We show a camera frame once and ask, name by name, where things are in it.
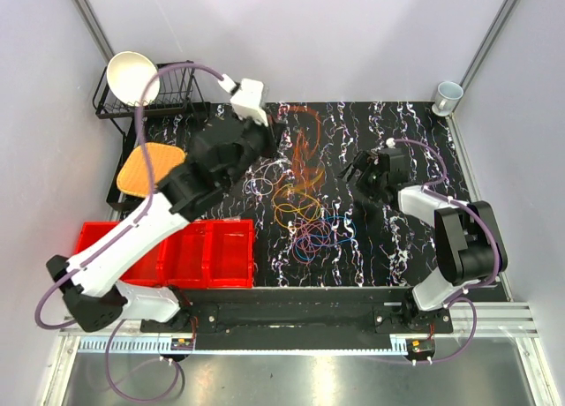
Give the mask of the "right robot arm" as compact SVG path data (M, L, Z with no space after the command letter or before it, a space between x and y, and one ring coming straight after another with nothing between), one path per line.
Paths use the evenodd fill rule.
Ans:
M433 230L437 267L409 289L399 320L420 332L441 318L457 298L491 284L508 265L493 209L485 201L464 202L411 181L406 154L398 147L362 151L338 175L368 199L417 218Z

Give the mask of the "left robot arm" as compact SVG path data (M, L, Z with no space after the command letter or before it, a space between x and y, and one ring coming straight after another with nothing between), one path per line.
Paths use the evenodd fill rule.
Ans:
M235 117L213 119L192 135L185 160L157 184L126 219L84 251L56 255L46 267L74 323L96 332L117 320L152 320L184 330L191 311L164 284L155 288L121 282L121 276L167 237L221 203L260 158L278 152L284 123Z

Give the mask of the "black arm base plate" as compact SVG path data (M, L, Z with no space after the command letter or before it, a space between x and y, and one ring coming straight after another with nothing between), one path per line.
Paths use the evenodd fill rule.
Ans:
M449 312L419 312L406 288L179 291L181 315L142 320L143 333L196 331L199 350L376 350L390 335L450 335Z

